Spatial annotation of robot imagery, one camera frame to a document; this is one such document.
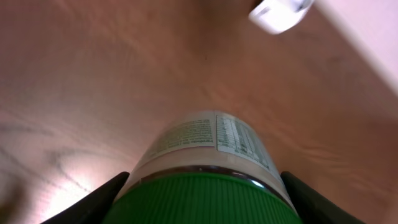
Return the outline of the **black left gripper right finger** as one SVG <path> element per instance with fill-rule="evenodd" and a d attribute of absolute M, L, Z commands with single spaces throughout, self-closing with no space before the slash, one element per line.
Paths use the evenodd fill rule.
<path fill-rule="evenodd" d="M 280 176 L 299 217 L 304 223 L 364 224 L 292 173 L 283 171 Z"/>

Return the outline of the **green lid jar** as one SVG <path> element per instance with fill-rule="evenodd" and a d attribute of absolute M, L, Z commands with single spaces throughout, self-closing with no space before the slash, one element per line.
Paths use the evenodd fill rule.
<path fill-rule="evenodd" d="M 248 124 L 200 111 L 165 128 L 116 196 L 105 223 L 300 223 Z"/>

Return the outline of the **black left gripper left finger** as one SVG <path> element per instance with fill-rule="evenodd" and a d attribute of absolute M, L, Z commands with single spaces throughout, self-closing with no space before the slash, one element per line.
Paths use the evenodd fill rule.
<path fill-rule="evenodd" d="M 128 177 L 128 172 L 119 173 L 71 207 L 42 224 L 101 223 Z"/>

